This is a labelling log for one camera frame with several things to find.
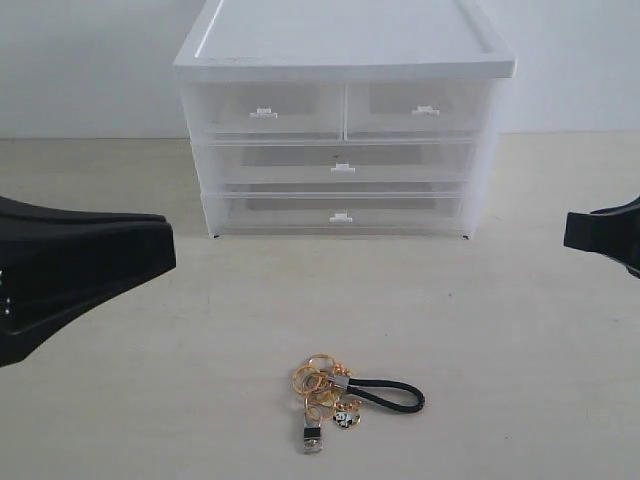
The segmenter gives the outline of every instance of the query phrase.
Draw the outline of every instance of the white storage cabinet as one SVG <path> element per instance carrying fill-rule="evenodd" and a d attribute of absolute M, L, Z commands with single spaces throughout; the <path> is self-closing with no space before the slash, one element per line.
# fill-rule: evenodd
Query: white storage cabinet
<path fill-rule="evenodd" d="M 175 73 L 210 235 L 473 235 L 515 64 L 471 0 L 209 0 Z"/>

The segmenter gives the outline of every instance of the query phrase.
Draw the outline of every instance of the black leather loop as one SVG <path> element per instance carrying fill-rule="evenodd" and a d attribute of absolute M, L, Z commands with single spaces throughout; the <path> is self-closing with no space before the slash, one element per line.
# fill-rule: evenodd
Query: black leather loop
<path fill-rule="evenodd" d="M 397 390 L 404 390 L 415 397 L 416 403 L 414 405 L 400 405 L 356 387 L 395 388 Z M 392 380 L 361 380 L 358 378 L 350 378 L 347 392 L 399 413 L 417 413 L 424 408 L 426 403 L 424 394 L 416 387 Z"/>

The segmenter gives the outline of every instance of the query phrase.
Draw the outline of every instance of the black plastic part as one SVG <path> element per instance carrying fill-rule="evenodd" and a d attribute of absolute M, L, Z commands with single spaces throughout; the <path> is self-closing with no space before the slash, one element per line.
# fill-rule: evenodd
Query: black plastic part
<path fill-rule="evenodd" d="M 322 437 L 322 432 L 320 427 L 307 427 L 304 429 L 304 439 L 318 439 Z"/>
<path fill-rule="evenodd" d="M 382 397 L 369 393 L 365 390 L 362 390 L 357 387 L 378 387 L 378 388 L 395 388 L 397 390 L 404 390 L 405 392 L 410 393 L 416 399 L 416 403 L 413 405 L 400 405 L 399 403 L 394 403 L 389 400 L 386 400 Z M 394 412 L 398 413 L 417 413 L 424 408 L 426 403 L 426 398 L 424 394 L 418 390 L 413 385 L 409 385 L 407 383 L 402 382 L 394 382 L 392 380 L 361 380 L 358 378 L 350 378 L 349 386 L 347 387 L 347 392 L 353 395 L 357 395 L 358 397 L 369 400 L 370 402 L 376 403 L 382 407 L 389 408 Z"/>
<path fill-rule="evenodd" d="M 605 255 L 640 278 L 640 197 L 590 214 L 569 213 L 564 246 Z"/>
<path fill-rule="evenodd" d="M 176 265 L 160 215 L 36 207 L 0 197 L 0 367 Z"/>

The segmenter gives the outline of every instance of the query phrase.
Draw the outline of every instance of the translucent drawer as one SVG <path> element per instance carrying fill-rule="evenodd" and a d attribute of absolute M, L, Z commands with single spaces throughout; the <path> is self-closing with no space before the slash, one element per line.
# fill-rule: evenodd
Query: translucent drawer
<path fill-rule="evenodd" d="M 223 233 L 370 233 L 454 229 L 459 198 L 229 198 L 203 196 L 211 236 Z"/>
<path fill-rule="evenodd" d="M 471 137 L 492 82 L 442 80 L 347 86 L 348 139 Z"/>
<path fill-rule="evenodd" d="M 202 191 L 215 193 L 223 184 L 463 181 L 475 144 L 192 149 Z"/>
<path fill-rule="evenodd" d="M 182 87 L 191 137 L 209 141 L 342 138 L 343 87 L 312 83 L 198 83 Z"/>

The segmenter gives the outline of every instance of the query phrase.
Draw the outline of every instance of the charm pendant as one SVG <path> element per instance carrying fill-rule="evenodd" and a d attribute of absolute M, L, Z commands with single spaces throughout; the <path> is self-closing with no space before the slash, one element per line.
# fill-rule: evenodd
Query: charm pendant
<path fill-rule="evenodd" d="M 358 423 L 360 423 L 360 413 L 357 410 L 338 410 L 333 414 L 333 421 L 340 428 L 346 430 L 347 428 L 355 427 Z"/>

